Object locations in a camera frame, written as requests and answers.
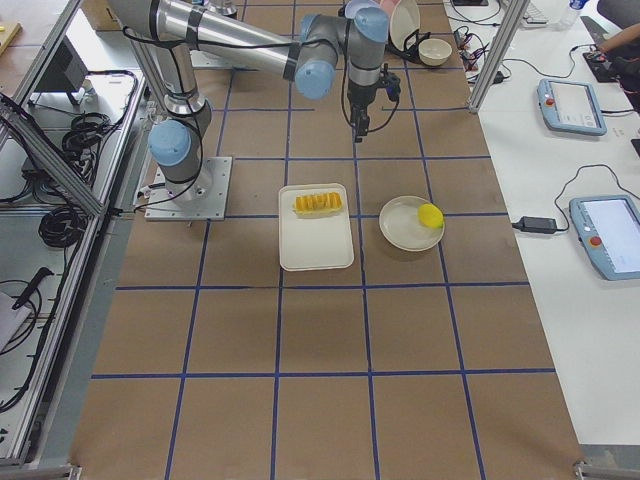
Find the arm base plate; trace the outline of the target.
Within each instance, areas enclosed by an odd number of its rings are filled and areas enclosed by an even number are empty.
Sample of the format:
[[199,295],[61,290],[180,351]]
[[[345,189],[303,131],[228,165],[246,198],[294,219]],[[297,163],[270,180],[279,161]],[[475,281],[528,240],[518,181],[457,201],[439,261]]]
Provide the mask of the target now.
[[145,208],[148,221],[221,221],[225,218],[233,158],[207,157],[196,183],[179,198],[177,185],[166,183],[160,168],[156,169],[156,181],[163,186],[152,189],[150,207]]

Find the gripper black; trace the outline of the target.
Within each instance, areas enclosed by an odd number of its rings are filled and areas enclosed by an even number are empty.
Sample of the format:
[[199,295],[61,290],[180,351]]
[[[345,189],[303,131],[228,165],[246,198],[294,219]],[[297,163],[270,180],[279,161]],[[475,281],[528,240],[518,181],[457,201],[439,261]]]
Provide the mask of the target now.
[[[394,106],[388,118],[380,126],[371,128],[368,107],[375,100],[378,90],[383,90]],[[382,74],[374,84],[369,86],[361,86],[352,80],[349,81],[349,123],[354,128],[354,143],[361,143],[362,137],[367,137],[369,131],[382,130],[390,123],[398,109],[400,94],[400,79],[395,74]]]

